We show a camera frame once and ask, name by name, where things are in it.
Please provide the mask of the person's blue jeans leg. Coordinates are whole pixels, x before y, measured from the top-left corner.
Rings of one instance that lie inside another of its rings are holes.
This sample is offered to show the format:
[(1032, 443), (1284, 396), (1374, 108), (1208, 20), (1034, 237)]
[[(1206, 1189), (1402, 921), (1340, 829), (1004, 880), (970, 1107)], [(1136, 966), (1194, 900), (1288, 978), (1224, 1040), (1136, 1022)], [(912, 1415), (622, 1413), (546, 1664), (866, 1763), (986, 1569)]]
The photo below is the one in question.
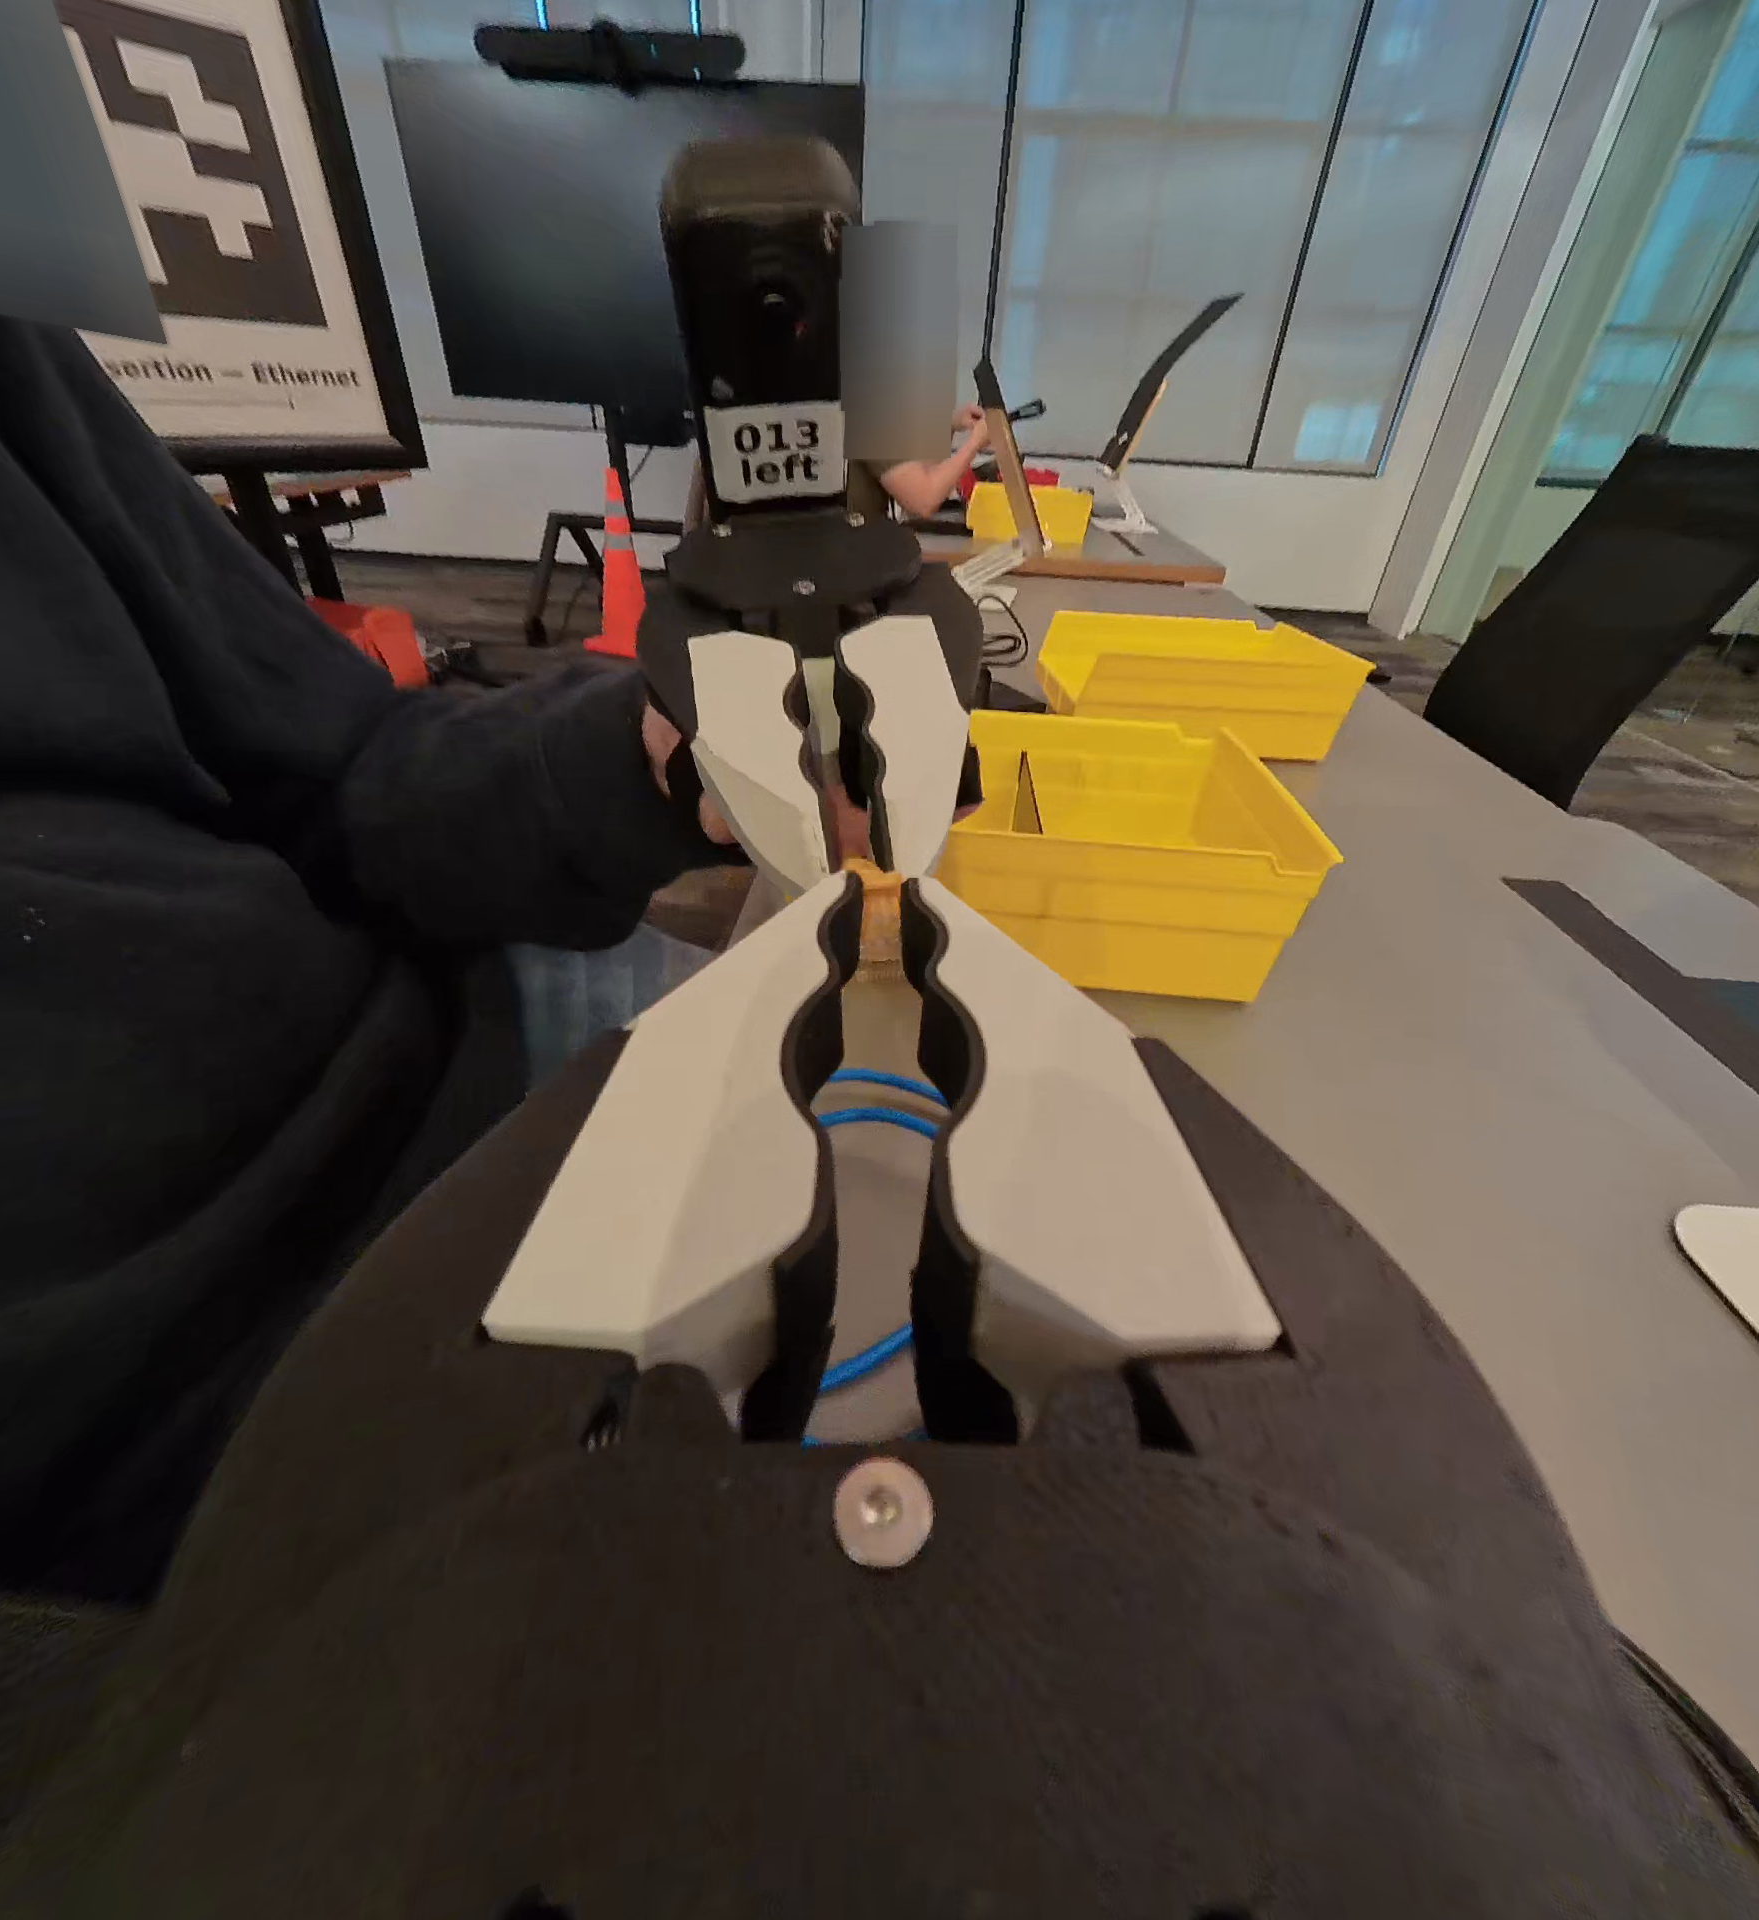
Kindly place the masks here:
[(654, 924), (636, 926), (608, 949), (516, 943), (506, 955), (530, 1092), (588, 1045), (626, 1030), (718, 958), (714, 951)]

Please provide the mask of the red case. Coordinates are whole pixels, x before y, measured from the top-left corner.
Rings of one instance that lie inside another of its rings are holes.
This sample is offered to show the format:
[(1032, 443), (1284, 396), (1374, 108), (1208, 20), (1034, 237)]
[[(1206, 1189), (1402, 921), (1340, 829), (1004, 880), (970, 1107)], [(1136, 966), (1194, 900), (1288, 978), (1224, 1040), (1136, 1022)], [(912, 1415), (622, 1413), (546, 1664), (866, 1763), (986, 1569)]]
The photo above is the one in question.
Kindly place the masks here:
[(398, 688), (414, 692), (432, 687), (432, 668), (410, 612), (316, 594), (308, 596), (308, 609), (364, 658), (382, 668)]

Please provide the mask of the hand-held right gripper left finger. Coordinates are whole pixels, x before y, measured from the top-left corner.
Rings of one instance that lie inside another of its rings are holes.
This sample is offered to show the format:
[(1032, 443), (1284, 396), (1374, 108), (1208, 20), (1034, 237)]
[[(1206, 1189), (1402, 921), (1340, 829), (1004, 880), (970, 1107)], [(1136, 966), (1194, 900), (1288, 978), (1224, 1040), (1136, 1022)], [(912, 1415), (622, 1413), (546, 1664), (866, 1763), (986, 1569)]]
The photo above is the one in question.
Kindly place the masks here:
[(826, 877), (634, 1020), (482, 1317), (502, 1345), (686, 1366), (748, 1443), (812, 1423), (838, 1311), (834, 1150), (862, 880)]

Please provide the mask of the person in dark sweater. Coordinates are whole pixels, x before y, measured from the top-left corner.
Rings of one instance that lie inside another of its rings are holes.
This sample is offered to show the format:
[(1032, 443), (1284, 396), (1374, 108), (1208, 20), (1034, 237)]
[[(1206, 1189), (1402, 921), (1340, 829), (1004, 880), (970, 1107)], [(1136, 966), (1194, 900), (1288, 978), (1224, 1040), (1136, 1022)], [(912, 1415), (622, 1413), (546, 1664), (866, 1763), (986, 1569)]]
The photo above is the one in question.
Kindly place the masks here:
[(340, 787), (434, 690), (0, 316), (0, 1597), (150, 1595), (302, 1324), (528, 1092), (508, 949), (346, 877)]

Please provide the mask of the yellow plastic bin with divider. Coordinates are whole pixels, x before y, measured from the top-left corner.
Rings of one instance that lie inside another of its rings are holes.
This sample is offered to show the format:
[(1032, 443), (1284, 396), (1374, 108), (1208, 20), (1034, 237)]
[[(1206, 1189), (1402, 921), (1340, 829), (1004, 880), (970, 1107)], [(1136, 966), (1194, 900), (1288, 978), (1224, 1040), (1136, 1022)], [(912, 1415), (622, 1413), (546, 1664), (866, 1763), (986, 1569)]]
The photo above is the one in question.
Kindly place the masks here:
[(1252, 1003), (1342, 854), (1230, 732), (984, 710), (940, 882), (1088, 992)]

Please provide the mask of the black wall monitor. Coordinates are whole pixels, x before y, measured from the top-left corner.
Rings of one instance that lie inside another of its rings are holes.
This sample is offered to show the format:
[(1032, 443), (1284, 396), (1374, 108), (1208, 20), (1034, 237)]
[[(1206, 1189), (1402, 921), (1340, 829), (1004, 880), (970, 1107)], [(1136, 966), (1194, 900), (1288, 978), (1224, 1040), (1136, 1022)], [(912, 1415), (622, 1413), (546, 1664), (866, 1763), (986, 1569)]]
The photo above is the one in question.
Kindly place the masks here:
[(658, 203), (692, 143), (814, 136), (864, 175), (858, 84), (512, 78), (386, 61), (452, 390), (586, 407), (628, 443), (684, 447), (692, 396)]

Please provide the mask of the framed black white poster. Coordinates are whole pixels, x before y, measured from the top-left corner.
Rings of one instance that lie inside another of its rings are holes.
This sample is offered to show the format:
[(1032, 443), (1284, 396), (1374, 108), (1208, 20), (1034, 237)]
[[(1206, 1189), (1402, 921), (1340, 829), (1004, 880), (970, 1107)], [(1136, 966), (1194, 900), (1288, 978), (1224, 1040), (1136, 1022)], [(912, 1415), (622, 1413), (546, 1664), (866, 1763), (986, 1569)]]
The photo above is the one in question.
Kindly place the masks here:
[(60, 2), (162, 336), (82, 339), (194, 473), (420, 469), (314, 2)]

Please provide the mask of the black office chair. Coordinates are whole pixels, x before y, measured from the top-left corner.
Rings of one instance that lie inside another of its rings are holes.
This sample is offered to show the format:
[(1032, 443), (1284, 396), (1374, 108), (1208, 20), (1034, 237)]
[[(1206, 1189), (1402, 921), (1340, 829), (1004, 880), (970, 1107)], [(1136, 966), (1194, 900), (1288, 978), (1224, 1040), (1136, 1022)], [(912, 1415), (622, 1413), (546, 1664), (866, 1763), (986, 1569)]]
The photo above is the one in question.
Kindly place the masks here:
[(1568, 808), (1759, 581), (1759, 449), (1640, 437), (1436, 679), (1424, 721)]

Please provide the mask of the small yellow plastic bin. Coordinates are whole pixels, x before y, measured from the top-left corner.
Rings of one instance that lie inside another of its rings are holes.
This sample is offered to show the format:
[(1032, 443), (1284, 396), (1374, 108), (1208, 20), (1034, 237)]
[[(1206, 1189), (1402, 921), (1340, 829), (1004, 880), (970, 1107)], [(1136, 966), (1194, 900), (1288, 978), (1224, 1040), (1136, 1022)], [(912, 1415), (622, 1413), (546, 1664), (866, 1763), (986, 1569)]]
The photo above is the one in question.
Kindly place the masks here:
[(1010, 489), (978, 482), (966, 501), (966, 529), (978, 542), (1046, 551), (1078, 548), (1090, 529), (1094, 494), (1066, 487)]

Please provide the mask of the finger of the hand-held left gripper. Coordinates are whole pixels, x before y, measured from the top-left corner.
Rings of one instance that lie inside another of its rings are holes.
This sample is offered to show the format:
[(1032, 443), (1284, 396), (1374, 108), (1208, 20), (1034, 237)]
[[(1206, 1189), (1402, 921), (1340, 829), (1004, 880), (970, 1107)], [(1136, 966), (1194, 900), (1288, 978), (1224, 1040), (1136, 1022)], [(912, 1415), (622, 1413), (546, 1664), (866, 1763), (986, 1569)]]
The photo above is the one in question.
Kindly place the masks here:
[(798, 900), (836, 870), (800, 654), (738, 630), (692, 636), (686, 653), (704, 792), (756, 872)]
[(956, 812), (970, 715), (930, 616), (890, 615), (836, 642), (840, 773), (876, 865), (932, 875)]

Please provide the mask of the short black curved stand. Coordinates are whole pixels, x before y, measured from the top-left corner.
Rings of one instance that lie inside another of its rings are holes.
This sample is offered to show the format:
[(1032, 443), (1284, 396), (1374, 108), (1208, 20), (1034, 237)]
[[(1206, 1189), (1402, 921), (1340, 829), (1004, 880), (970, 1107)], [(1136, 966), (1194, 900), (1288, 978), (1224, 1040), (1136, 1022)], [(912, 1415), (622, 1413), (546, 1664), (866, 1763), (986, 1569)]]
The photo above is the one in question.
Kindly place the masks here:
[(1002, 384), (994, 370), (990, 354), (984, 354), (974, 370), (978, 403), (988, 425), (988, 451), (994, 466), (996, 484), (1004, 494), (1010, 541), (1018, 548), (1024, 565), (1040, 560), (1048, 551), (1048, 541), (1036, 509), (1032, 482), (1026, 475), (1022, 449), (1018, 444), (1012, 410), (1006, 407)]

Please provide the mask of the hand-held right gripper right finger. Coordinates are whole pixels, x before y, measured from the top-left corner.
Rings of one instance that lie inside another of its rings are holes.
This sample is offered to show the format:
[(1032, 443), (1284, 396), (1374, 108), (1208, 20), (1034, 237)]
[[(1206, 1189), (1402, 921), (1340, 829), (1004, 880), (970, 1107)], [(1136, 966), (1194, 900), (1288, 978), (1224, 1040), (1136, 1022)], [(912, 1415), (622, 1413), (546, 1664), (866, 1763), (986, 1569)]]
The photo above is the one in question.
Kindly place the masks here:
[(1276, 1351), (1278, 1313), (1134, 1034), (936, 879), (900, 892), (946, 1107), (910, 1284), (928, 1436), (1014, 1445), (1070, 1377)]

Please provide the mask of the tall black curved stand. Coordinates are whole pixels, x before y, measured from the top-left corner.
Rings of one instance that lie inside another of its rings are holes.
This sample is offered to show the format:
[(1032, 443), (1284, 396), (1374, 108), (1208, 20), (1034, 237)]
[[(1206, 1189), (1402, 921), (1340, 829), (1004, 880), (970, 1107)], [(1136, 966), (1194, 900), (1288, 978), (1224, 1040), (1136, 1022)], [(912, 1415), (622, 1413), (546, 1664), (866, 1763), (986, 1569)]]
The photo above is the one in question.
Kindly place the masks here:
[(1140, 439), (1148, 423), (1154, 418), (1156, 408), (1164, 401), (1180, 363), (1202, 339), (1206, 339), (1208, 333), (1212, 333), (1228, 314), (1232, 314), (1242, 301), (1242, 292), (1208, 301), (1196, 318), (1156, 354), (1156, 359), (1132, 387), (1132, 394), (1128, 396), (1106, 447), (1096, 459), (1098, 475), (1108, 482), (1108, 503), (1118, 511), (1094, 514), (1092, 527), (1116, 537), (1156, 532), (1156, 527), (1146, 517), (1132, 489), (1130, 469), (1138, 452)]

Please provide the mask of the person's left hand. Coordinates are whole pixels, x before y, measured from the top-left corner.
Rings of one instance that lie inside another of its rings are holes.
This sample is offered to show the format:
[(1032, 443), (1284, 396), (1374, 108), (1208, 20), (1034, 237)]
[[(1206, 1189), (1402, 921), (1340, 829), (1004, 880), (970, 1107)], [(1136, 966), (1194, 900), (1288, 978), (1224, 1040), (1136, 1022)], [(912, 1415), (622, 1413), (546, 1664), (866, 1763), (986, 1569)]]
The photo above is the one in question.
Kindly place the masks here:
[(664, 798), (678, 808), (688, 823), (698, 823), (704, 839), (728, 856), (744, 858), (742, 844), (724, 815), (724, 808), (708, 792), (692, 747), (676, 724), (652, 703), (644, 709), (642, 742), (652, 771), (652, 781)]

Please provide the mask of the person's left forearm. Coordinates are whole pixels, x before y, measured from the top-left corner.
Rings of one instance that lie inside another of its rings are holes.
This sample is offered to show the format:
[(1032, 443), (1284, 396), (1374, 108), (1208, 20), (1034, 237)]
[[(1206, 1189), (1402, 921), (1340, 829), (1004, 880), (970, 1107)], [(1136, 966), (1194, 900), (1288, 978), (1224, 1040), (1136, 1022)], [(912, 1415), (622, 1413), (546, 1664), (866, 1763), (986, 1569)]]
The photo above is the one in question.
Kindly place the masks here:
[(722, 865), (652, 781), (634, 667), (402, 697), (340, 787), (346, 877), (444, 949), (612, 949)]

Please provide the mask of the orange traffic cone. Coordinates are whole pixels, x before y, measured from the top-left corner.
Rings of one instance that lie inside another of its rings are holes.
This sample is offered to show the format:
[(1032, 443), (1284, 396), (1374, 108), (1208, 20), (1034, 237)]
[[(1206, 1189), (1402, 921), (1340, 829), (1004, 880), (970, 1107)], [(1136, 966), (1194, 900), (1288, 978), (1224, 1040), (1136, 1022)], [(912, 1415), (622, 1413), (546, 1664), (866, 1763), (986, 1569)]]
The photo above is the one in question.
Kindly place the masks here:
[(604, 469), (602, 612), (600, 633), (584, 639), (590, 656), (636, 660), (638, 635), (648, 606), (636, 529), (616, 465)]

